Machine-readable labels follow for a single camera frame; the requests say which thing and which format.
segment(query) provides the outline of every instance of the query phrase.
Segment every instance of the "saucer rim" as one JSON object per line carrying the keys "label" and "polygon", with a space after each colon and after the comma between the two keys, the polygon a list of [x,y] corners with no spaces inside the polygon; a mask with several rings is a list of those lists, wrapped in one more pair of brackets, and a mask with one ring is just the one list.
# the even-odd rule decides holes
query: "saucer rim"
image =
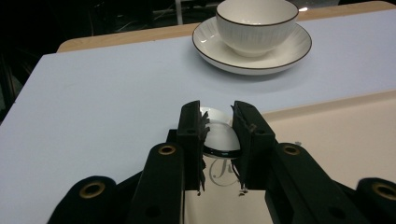
{"label": "saucer rim", "polygon": [[[231,72],[231,73],[240,74],[240,75],[250,75],[250,76],[270,75],[270,74],[273,74],[273,73],[277,73],[277,72],[284,71],[284,70],[290,68],[292,65],[295,65],[297,62],[299,62],[301,59],[303,59],[303,58],[309,53],[309,51],[312,49],[312,37],[311,37],[311,35],[305,30],[305,28],[304,28],[303,26],[301,26],[300,24],[296,23],[296,26],[298,27],[297,29],[302,29],[302,30],[306,33],[306,36],[308,37],[309,42],[310,42],[309,48],[307,48],[306,53],[305,53],[303,56],[297,58],[296,60],[294,60],[294,61],[292,61],[292,62],[290,62],[290,63],[281,64],[281,65],[279,65],[279,66],[272,66],[272,67],[257,67],[257,68],[255,68],[255,67],[238,66],[238,65],[234,65],[234,64],[230,64],[230,63],[224,63],[224,62],[221,62],[221,61],[219,61],[219,60],[217,60],[217,59],[215,59],[215,58],[213,58],[213,57],[210,57],[210,56],[208,56],[207,54],[203,53],[203,52],[197,47],[197,45],[195,44],[195,41],[194,41],[194,38],[196,38],[196,37],[195,37],[195,34],[196,34],[197,30],[200,29],[200,26],[201,26],[202,24],[206,23],[206,22],[209,22],[210,20],[216,20],[216,19],[217,19],[216,17],[212,17],[212,18],[207,19],[206,21],[201,22],[201,23],[194,29],[194,31],[192,32],[192,38],[191,38],[191,40],[192,40],[192,44],[193,44],[193,45],[195,46],[195,48],[198,50],[198,52],[200,53],[200,55],[201,55],[201,56],[204,56],[204,59],[205,59],[206,61],[207,61],[207,60],[211,60],[211,61],[213,61],[213,62],[215,62],[215,63],[221,64],[222,66],[227,66],[227,67],[236,68],[236,69],[239,69],[240,71],[239,71],[239,72],[230,71],[230,70],[224,69],[224,68],[222,68],[222,67],[219,67],[219,66],[217,66],[217,65],[214,65],[214,64],[211,63],[211,62],[208,62],[208,63],[211,63],[212,65],[216,66],[217,68],[220,68],[221,70],[225,70],[225,71],[228,71],[228,72]],[[250,72],[252,72],[252,71],[254,71],[254,72],[263,71],[263,74],[248,74],[248,73],[244,73],[243,70],[250,71]]]}

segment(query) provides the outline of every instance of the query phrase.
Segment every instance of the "bowl rim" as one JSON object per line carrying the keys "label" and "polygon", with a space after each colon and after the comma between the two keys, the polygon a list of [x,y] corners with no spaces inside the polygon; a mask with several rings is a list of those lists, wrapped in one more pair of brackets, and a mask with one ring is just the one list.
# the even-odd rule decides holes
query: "bowl rim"
{"label": "bowl rim", "polygon": [[219,6],[216,8],[216,16],[218,18],[221,18],[221,19],[223,19],[225,21],[228,21],[230,23],[237,24],[237,25],[242,25],[242,26],[252,26],[252,27],[274,26],[274,25],[279,25],[279,24],[282,24],[282,23],[286,23],[288,21],[293,21],[299,15],[299,13],[300,13],[299,8],[294,3],[290,2],[290,1],[287,1],[287,2],[288,2],[288,4],[291,4],[291,5],[295,6],[295,8],[297,9],[296,10],[296,14],[294,16],[292,16],[290,19],[287,19],[287,20],[284,20],[284,21],[280,21],[280,22],[274,22],[274,23],[268,23],[268,24],[248,24],[248,23],[242,23],[242,22],[237,22],[237,21],[231,21],[231,20],[229,20],[229,19],[227,19],[227,18],[225,18],[225,17],[220,15]]}

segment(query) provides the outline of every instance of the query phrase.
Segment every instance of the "table edge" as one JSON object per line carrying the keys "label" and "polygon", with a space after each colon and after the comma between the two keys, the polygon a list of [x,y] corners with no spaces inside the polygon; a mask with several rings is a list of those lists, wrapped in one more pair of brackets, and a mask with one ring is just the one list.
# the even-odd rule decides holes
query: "table edge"
{"label": "table edge", "polygon": [[[331,17],[341,17],[394,8],[396,8],[395,5],[384,1],[370,1],[334,7],[319,7],[300,12],[298,16],[298,21],[310,21]],[[188,36],[192,34],[193,30],[198,24],[199,23],[191,23],[141,31],[125,32],[119,34],[97,35],[69,39],[64,41],[60,45],[57,53]]]}

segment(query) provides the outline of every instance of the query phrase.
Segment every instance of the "saucer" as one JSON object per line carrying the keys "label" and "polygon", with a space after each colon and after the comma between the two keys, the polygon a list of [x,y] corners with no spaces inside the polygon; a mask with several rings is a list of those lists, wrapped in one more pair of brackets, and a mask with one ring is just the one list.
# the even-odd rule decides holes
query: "saucer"
{"label": "saucer", "polygon": [[221,40],[216,17],[203,21],[195,28],[192,42],[200,55],[214,66],[240,75],[260,76],[293,67],[311,50],[309,33],[296,24],[294,31],[279,47],[260,57],[236,54]]}

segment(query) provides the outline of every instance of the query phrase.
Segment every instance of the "brass screw hole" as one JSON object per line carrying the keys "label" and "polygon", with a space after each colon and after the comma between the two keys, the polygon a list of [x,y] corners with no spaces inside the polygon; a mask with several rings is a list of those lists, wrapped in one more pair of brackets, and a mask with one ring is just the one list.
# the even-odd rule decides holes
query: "brass screw hole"
{"label": "brass screw hole", "polygon": [[373,190],[379,196],[396,201],[396,188],[389,186],[387,184],[375,182],[373,184]]}
{"label": "brass screw hole", "polygon": [[106,188],[106,185],[101,181],[93,181],[85,185],[80,191],[79,196],[83,199],[91,199],[100,195]]}
{"label": "brass screw hole", "polygon": [[164,147],[160,147],[160,149],[158,149],[158,152],[161,155],[167,156],[176,152],[176,148],[172,146],[164,146]]}
{"label": "brass screw hole", "polygon": [[289,154],[291,156],[296,156],[296,155],[300,154],[300,149],[295,148],[295,147],[284,147],[283,151],[286,154]]}

